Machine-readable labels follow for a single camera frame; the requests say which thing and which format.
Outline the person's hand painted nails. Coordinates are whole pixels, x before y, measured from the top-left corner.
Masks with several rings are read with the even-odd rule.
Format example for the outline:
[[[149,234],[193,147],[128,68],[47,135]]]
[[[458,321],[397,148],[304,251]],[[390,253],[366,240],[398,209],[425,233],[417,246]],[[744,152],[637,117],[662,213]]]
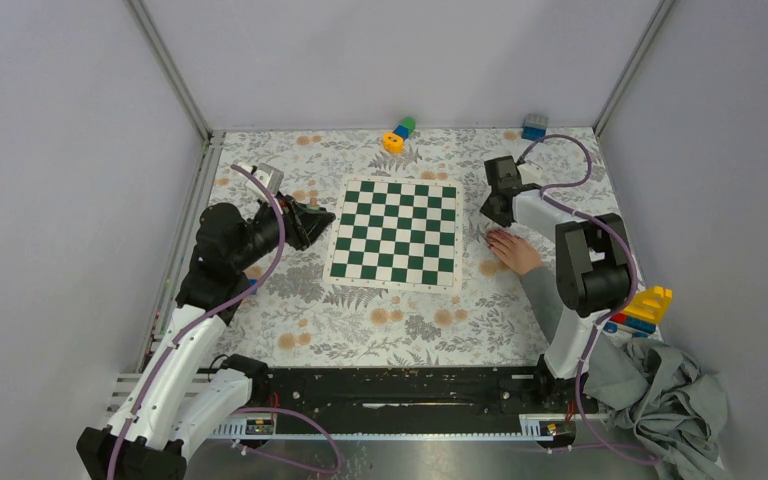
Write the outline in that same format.
[[[485,236],[489,250],[517,275],[543,266],[537,250],[524,238],[505,230],[491,230]]]

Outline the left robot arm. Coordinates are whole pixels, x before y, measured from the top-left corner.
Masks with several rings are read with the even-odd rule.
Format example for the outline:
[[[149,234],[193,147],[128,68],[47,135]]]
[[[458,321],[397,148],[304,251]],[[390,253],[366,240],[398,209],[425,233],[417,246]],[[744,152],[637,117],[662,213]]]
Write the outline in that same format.
[[[335,221],[326,209],[283,194],[251,219],[230,203],[200,216],[189,271],[160,348],[102,428],[86,428],[76,450],[92,479],[181,479],[188,460],[233,411],[269,401],[265,363],[234,354],[193,400],[184,395],[232,322],[242,294],[253,294],[249,267],[273,251],[310,247]]]

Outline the grey sleeved forearm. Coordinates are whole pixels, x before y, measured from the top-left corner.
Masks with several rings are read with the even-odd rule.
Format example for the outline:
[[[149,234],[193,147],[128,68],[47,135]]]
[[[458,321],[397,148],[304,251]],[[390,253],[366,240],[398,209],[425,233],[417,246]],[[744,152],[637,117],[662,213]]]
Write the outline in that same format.
[[[546,266],[538,266],[521,275],[520,283],[540,331],[552,344],[565,308],[554,274]]]

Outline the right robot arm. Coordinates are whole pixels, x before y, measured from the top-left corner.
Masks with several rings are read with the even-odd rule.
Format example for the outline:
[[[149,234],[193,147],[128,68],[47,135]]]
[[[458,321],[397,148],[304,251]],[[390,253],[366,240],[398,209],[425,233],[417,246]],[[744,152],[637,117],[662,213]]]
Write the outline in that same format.
[[[527,242],[508,232],[524,225],[555,246],[553,285],[545,292],[561,302],[558,320],[547,325],[549,348],[535,369],[533,396],[543,410],[557,412],[578,392],[589,358],[611,313],[632,296],[636,284],[620,216],[597,217],[566,207],[547,190],[523,181],[510,156],[484,163],[490,193],[480,208],[492,223],[485,235],[489,249],[521,276],[544,266]]]

